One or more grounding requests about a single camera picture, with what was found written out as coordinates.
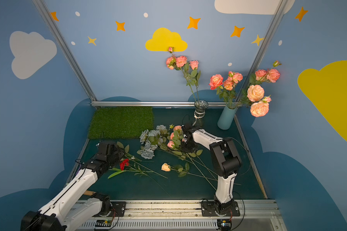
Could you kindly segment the pink rosebud long stem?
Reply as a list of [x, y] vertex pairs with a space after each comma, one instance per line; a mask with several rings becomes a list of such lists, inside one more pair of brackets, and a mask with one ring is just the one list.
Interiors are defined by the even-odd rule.
[[196, 88], [196, 101], [199, 100], [199, 91], [198, 91], [198, 87], [199, 87], [199, 79], [200, 79], [200, 75], [201, 72], [198, 70], [199, 68], [199, 61], [194, 60], [194, 61], [190, 61], [189, 63], [190, 68], [191, 68], [191, 73], [190, 73], [190, 84], [192, 86], [195, 86]]

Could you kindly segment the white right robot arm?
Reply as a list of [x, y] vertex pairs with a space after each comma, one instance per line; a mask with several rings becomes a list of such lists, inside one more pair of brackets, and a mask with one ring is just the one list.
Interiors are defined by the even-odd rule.
[[233, 199], [234, 182], [242, 166], [239, 152], [231, 138], [220, 138], [190, 124], [181, 126], [184, 140], [181, 148], [184, 152], [193, 152], [200, 144], [211, 153], [215, 173], [218, 175], [213, 210], [218, 216], [224, 216], [237, 206]]

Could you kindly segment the pink rose trio spray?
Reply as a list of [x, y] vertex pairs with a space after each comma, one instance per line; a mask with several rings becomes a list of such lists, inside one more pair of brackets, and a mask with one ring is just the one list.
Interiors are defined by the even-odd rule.
[[169, 68], [170, 70], [177, 70], [182, 72], [183, 77], [186, 80], [186, 85], [190, 87], [194, 101], [196, 101], [196, 88], [195, 86], [192, 86], [190, 84], [190, 61], [186, 56], [176, 57], [174, 54], [174, 47], [168, 47], [167, 51], [171, 54], [171, 56], [167, 58], [165, 62], [167, 68]]

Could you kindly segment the single pink rose stem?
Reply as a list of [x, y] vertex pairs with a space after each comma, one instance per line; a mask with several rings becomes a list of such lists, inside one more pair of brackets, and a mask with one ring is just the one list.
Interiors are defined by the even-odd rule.
[[216, 74], [210, 78], [210, 90], [214, 90], [219, 99], [222, 99], [225, 103], [228, 103], [228, 93], [223, 84], [224, 78], [220, 74]]

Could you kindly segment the pale pink rose spray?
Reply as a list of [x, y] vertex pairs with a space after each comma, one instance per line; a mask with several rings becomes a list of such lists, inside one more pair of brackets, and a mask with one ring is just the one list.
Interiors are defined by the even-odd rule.
[[247, 90], [242, 90], [237, 107], [249, 108], [254, 117], [265, 116], [270, 110], [271, 97], [265, 95], [265, 90], [260, 85], [250, 85]]

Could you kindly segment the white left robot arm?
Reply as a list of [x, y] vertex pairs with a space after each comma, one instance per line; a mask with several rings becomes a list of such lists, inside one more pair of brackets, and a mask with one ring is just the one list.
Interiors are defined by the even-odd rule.
[[82, 206], [71, 209], [84, 193], [112, 167], [118, 165], [126, 152], [121, 144], [101, 141], [97, 153], [82, 166], [69, 184], [38, 211], [29, 211], [21, 220], [22, 231], [75, 231], [95, 215], [114, 215], [110, 197], [93, 194]]

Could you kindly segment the salmon pink rose cluster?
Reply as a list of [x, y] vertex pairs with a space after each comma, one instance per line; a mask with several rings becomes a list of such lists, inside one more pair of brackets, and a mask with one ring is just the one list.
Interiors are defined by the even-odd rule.
[[223, 84], [223, 99], [229, 109], [235, 108], [235, 99], [237, 97], [236, 87], [243, 80], [243, 75], [238, 72], [229, 71], [228, 78]]

